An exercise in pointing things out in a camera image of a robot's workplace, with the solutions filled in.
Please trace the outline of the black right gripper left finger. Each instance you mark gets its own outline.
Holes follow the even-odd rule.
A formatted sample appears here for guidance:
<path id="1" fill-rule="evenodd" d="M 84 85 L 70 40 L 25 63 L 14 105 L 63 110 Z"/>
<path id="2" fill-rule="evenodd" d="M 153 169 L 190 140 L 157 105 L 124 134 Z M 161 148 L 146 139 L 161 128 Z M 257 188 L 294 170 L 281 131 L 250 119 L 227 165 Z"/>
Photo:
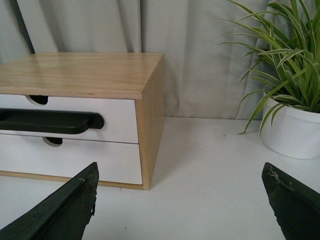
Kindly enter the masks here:
<path id="1" fill-rule="evenodd" d="M 95 214 L 96 162 L 0 231 L 2 240 L 80 240 Z"/>

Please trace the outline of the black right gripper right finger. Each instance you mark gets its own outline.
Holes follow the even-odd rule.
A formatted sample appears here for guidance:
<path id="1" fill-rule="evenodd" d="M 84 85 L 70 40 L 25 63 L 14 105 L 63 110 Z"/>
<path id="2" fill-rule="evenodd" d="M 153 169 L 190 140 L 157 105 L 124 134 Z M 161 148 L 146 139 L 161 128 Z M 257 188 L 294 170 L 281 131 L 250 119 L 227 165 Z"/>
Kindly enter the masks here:
<path id="1" fill-rule="evenodd" d="M 262 182 L 276 221 L 286 240 L 320 238 L 320 194 L 269 162 Z"/>

